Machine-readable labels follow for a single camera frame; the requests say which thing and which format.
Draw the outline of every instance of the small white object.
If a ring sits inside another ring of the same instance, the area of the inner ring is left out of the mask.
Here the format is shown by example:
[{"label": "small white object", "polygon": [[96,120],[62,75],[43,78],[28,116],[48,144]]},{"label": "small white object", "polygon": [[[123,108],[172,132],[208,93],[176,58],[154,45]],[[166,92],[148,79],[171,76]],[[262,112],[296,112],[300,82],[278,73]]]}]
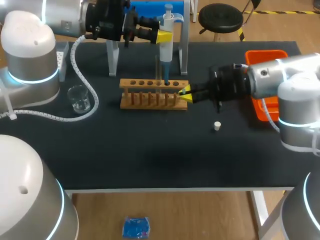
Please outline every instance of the small white object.
[{"label": "small white object", "polygon": [[37,58],[51,52],[56,46],[56,39],[51,28],[36,15],[12,11],[5,18],[1,44],[12,56]]},{"label": "small white object", "polygon": [[24,141],[0,135],[0,236],[15,226],[34,204],[42,182],[43,165]]},{"label": "small white object", "polygon": [[219,131],[220,127],[221,127],[221,122],[216,121],[216,122],[214,123],[214,130]]}]

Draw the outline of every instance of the wooden floor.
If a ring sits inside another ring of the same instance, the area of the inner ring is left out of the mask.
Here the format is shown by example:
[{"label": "wooden floor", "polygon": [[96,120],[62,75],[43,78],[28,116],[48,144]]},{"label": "wooden floor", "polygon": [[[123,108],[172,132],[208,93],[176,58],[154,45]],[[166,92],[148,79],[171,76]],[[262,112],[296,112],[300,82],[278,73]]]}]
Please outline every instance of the wooden floor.
[{"label": "wooden floor", "polygon": [[[247,0],[199,0],[199,9],[226,3],[242,10]],[[257,10],[313,11],[311,0],[262,0]],[[211,42],[213,33],[190,24],[191,42]],[[179,40],[180,26],[175,29]],[[243,27],[247,41],[296,41],[303,54],[320,53],[320,15],[254,14]],[[237,32],[222,34],[223,42],[238,42]],[[264,192],[271,212],[281,191]],[[256,240],[257,227],[246,192],[79,194],[79,240],[121,239],[126,216],[150,217],[152,240]],[[283,239],[281,233],[274,239]]]}]

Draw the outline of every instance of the black table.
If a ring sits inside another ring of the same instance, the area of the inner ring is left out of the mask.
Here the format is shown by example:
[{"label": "black table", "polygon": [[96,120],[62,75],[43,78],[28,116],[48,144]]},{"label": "black table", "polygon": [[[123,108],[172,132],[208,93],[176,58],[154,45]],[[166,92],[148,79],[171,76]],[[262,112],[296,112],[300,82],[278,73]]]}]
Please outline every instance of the black table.
[{"label": "black table", "polygon": [[[254,49],[300,54],[295,42],[190,43],[188,76],[179,75],[176,54],[170,79],[206,81],[210,66],[244,63],[245,52]],[[120,46],[114,78],[108,77],[106,45],[81,44],[76,59],[99,95],[97,112],[75,123],[31,115],[1,119],[0,134],[30,144],[67,190],[285,188],[319,169],[311,153],[281,145],[269,123],[256,117],[250,98],[223,103],[220,114],[210,101],[190,104],[188,111],[121,110],[119,79],[154,79],[157,50],[149,43]],[[32,109],[74,117],[67,91],[80,83],[69,65],[58,98]],[[216,121],[222,127],[212,132]]]}]

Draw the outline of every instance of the orange container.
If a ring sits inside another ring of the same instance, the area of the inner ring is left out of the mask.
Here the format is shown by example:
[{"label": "orange container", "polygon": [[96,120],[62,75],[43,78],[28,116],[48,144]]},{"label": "orange container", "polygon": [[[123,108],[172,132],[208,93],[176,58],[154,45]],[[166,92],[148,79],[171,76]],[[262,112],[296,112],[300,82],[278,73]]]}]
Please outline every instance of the orange container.
[{"label": "orange container", "polygon": [[[282,50],[251,50],[245,53],[245,61],[247,65],[260,64],[263,62],[272,61],[275,59],[287,58],[288,54]],[[279,119],[279,104],[278,98],[268,97],[265,98],[265,105],[273,121],[278,121]],[[264,111],[261,100],[252,98],[253,106],[256,115],[260,121],[267,122],[267,116]]]}]

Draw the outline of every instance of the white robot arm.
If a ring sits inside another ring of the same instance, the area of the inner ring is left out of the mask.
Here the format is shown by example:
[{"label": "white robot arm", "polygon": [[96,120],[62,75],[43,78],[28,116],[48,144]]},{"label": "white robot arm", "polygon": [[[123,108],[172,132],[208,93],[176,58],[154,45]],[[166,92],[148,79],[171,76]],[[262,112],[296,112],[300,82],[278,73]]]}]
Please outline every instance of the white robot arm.
[{"label": "white robot arm", "polygon": [[210,72],[210,80],[191,84],[180,97],[196,103],[206,99],[216,103],[252,96],[278,96],[281,142],[287,149],[317,154],[320,127],[320,54],[299,55],[254,64],[223,66]]}]

